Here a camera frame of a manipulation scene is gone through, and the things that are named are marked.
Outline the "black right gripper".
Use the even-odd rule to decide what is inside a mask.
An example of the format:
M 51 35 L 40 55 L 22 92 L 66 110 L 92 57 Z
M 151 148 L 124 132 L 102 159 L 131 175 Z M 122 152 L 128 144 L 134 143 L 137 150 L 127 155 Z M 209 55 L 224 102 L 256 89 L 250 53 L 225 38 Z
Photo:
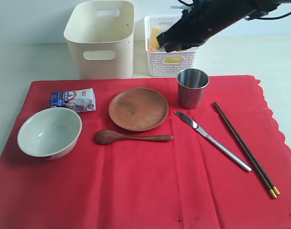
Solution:
M 192 3 L 181 0 L 180 3 L 187 7 L 181 19 L 156 37 L 166 52 L 199 47 L 257 9 L 253 0 L 194 0 Z

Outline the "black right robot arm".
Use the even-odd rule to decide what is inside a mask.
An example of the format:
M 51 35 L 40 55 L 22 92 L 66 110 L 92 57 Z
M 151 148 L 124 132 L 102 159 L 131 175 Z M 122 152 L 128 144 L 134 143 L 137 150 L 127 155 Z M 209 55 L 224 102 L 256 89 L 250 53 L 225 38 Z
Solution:
M 166 52 L 187 50 L 203 45 L 209 38 L 241 19 L 278 20 L 291 12 L 275 18 L 266 18 L 269 12 L 291 0 L 194 0 L 186 7 L 181 18 L 156 39 Z

